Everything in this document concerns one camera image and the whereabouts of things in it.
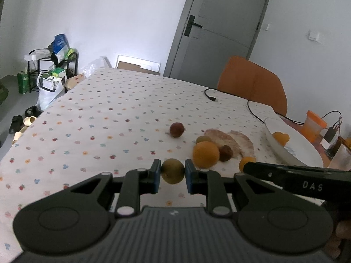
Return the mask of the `person's right hand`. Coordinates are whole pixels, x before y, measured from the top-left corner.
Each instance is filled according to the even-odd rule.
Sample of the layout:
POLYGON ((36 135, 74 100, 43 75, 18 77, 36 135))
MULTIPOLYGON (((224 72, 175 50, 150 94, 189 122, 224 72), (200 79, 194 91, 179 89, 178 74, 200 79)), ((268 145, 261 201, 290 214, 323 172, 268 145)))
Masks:
POLYGON ((340 256, 340 244, 343 239, 350 239, 351 235, 351 224, 350 221, 341 221, 337 227, 335 232, 329 238, 328 242, 324 246, 324 252, 328 254, 333 259, 336 259, 340 256))

